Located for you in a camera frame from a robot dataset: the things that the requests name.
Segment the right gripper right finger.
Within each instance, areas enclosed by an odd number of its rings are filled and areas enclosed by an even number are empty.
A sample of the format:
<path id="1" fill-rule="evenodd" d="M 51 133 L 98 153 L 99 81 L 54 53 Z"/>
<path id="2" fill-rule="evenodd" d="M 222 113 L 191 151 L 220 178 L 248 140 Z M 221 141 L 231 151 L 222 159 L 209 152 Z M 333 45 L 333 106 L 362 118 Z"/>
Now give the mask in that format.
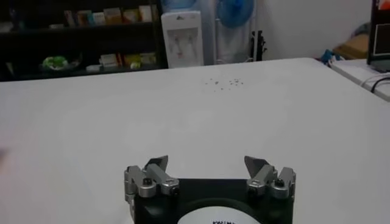
<path id="1" fill-rule="evenodd" d="M 262 197 L 270 194 L 277 200 L 295 197 L 296 173 L 290 167 L 280 172 L 265 159 L 244 157 L 244 163 L 250 175 L 246 181 L 247 193 L 250 197 Z"/>

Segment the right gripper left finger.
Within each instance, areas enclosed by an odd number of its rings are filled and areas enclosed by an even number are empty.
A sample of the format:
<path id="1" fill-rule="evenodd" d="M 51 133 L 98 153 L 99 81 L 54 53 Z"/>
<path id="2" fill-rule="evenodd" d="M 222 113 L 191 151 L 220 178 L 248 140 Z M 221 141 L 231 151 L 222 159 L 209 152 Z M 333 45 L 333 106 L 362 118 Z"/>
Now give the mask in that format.
<path id="1" fill-rule="evenodd" d="M 166 173 L 168 155 L 151 158 L 141 169 L 128 166 L 124 171 L 124 199 L 130 203 L 135 196 L 152 198 L 157 194 L 177 197 L 180 182 Z"/>

